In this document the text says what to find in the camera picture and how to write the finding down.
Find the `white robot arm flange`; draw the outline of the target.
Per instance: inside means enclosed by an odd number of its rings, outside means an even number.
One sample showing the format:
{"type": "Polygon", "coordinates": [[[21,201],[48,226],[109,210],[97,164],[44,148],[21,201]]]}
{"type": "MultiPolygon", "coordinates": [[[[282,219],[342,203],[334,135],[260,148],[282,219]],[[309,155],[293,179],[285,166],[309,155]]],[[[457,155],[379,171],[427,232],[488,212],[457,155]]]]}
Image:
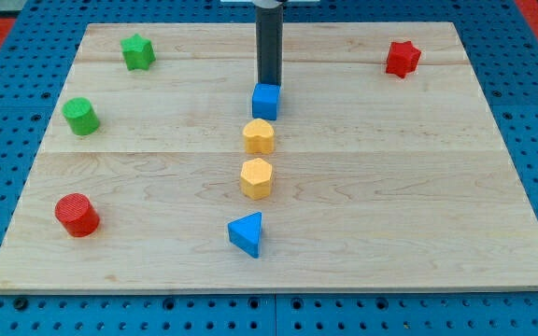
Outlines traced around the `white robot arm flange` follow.
{"type": "Polygon", "coordinates": [[[274,8],[277,6],[315,6],[320,0],[219,0],[224,6],[260,6],[263,8],[274,8]]]}

